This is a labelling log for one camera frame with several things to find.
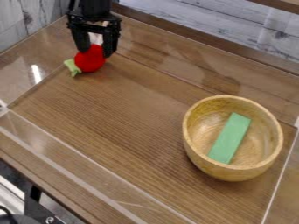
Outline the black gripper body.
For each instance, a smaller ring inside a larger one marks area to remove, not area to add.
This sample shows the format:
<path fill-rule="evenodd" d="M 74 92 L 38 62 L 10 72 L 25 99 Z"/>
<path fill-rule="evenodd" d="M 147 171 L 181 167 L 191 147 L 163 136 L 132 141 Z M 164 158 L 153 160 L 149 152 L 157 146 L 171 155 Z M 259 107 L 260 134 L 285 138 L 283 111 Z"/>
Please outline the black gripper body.
<path fill-rule="evenodd" d="M 120 17 L 110 12 L 112 0 L 69 0 L 66 18 L 68 28 L 86 30 L 88 26 L 96 30 L 109 28 L 120 31 Z"/>

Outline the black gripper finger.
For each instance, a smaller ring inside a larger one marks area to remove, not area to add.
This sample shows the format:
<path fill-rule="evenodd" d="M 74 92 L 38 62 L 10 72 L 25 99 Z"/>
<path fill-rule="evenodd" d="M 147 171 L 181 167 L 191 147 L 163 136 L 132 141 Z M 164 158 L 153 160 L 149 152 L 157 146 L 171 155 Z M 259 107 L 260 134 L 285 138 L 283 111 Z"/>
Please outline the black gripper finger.
<path fill-rule="evenodd" d="M 70 35 L 78 51 L 84 53 L 90 48 L 89 34 L 74 27 L 70 29 Z"/>
<path fill-rule="evenodd" d="M 109 58 L 110 55 L 117 50 L 117 40 L 120 37 L 120 26 L 117 24 L 110 24 L 102 33 L 102 50 L 104 50 L 104 57 Z"/>

